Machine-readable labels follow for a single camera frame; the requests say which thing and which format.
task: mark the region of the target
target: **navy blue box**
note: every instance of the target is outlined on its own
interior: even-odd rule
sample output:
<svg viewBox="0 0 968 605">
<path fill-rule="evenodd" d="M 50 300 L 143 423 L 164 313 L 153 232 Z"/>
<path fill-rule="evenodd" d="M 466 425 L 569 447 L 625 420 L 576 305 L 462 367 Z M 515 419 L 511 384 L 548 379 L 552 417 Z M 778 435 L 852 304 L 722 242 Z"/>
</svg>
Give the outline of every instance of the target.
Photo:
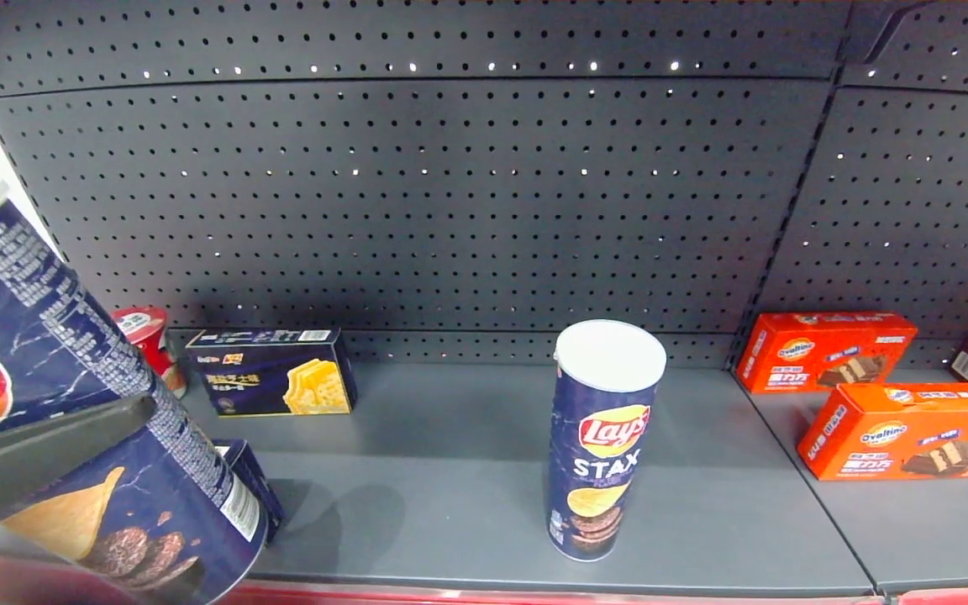
<svg viewBox="0 0 968 605">
<path fill-rule="evenodd" d="M 338 329 L 204 330 L 185 345 L 219 416 L 349 413 L 357 401 Z"/>
<path fill-rule="evenodd" d="M 215 449 L 218 450 L 223 460 L 230 464 L 230 470 L 234 472 L 234 475 L 245 483 L 245 486 L 253 492 L 253 495 L 259 499 L 260 504 L 268 512 L 268 535 L 264 544 L 271 544 L 286 514 L 283 512 L 279 497 L 268 485 L 268 478 L 264 475 L 264 470 L 260 468 L 253 448 L 249 447 L 249 441 L 244 439 L 212 439 L 212 444 L 215 445 Z"/>
</svg>

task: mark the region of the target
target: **potato chip image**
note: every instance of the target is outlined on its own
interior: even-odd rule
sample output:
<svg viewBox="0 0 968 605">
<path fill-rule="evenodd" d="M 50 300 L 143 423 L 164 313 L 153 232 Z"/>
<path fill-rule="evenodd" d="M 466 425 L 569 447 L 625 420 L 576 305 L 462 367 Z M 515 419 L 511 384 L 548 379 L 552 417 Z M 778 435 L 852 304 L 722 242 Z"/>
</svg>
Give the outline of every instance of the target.
<svg viewBox="0 0 968 605">
<path fill-rule="evenodd" d="M 580 514 L 582 517 L 596 517 L 613 507 L 615 502 L 618 502 L 618 499 L 626 493 L 626 487 L 629 487 L 629 483 L 603 489 L 581 487 L 567 494 L 566 502 L 574 514 Z"/>
<path fill-rule="evenodd" d="M 84 559 L 96 544 L 103 514 L 124 471 L 116 466 L 103 483 L 36 502 L 3 520 L 3 525 L 61 558 Z"/>
</svg>

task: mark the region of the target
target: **chocolate cookie image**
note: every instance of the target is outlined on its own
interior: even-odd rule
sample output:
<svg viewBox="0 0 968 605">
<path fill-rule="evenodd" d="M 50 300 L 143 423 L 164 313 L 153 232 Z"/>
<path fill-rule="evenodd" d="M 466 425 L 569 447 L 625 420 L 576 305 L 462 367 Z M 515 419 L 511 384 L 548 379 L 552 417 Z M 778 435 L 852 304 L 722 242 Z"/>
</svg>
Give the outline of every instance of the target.
<svg viewBox="0 0 968 605">
<path fill-rule="evenodd" d="M 172 605 L 189 602 L 189 597 L 200 587 L 204 579 L 204 564 L 199 556 L 182 560 L 157 581 L 134 590 L 145 593 L 146 602 Z"/>
<path fill-rule="evenodd" d="M 596 517 L 575 514 L 570 517 L 570 523 L 577 529 L 577 533 L 571 536 L 573 544 L 586 552 L 602 550 L 618 533 L 619 521 L 622 521 L 622 508 L 618 507 L 608 509 L 606 513 Z"/>
<path fill-rule="evenodd" d="M 170 566 L 173 566 L 174 560 L 177 560 L 184 546 L 185 539 L 182 532 L 166 534 L 160 539 L 151 540 L 145 559 L 135 568 L 134 573 L 122 578 L 120 582 L 134 588 L 156 581 L 159 576 L 166 573 L 166 570 L 169 570 Z"/>
<path fill-rule="evenodd" d="M 98 540 L 81 564 L 111 578 L 128 575 L 145 559 L 147 541 L 144 529 L 119 529 Z"/>
</svg>

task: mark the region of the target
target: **barcode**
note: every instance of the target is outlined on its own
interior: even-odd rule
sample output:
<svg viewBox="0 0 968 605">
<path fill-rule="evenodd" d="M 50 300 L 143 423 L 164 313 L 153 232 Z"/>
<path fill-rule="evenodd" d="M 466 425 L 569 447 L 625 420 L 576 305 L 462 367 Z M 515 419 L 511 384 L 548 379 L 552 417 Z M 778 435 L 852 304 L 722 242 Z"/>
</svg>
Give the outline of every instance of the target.
<svg viewBox="0 0 968 605">
<path fill-rule="evenodd" d="M 331 330 L 329 329 L 307 329 L 301 333 L 301 336 L 297 337 L 298 342 L 319 342 L 320 340 L 327 340 L 327 337 L 331 335 Z"/>
<path fill-rule="evenodd" d="M 951 369 L 958 372 L 958 376 L 963 376 L 968 380 L 968 353 L 965 351 L 958 351 L 958 356 L 955 357 L 954 363 L 951 364 Z"/>
<path fill-rule="evenodd" d="M 230 524 L 241 532 L 246 540 L 253 541 L 256 525 L 260 521 L 260 502 L 244 481 L 232 472 L 230 477 L 234 480 L 234 486 L 230 488 L 230 497 L 227 497 L 223 506 L 219 507 L 219 512 L 226 516 Z"/>
</svg>

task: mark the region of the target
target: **navy blue can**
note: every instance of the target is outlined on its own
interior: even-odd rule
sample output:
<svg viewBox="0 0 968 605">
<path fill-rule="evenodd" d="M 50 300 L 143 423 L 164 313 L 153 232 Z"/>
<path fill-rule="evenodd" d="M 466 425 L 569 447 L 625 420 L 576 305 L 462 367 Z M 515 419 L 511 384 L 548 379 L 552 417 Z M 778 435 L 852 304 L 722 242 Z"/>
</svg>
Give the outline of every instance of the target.
<svg viewBox="0 0 968 605">
<path fill-rule="evenodd" d="M 0 521 L 137 600 L 214 601 L 256 560 L 264 507 L 0 187 L 0 430 L 140 393 L 144 428 Z"/>
<path fill-rule="evenodd" d="M 637 326 L 592 320 L 555 342 L 548 533 L 573 560 L 614 548 L 667 352 Z"/>
</svg>

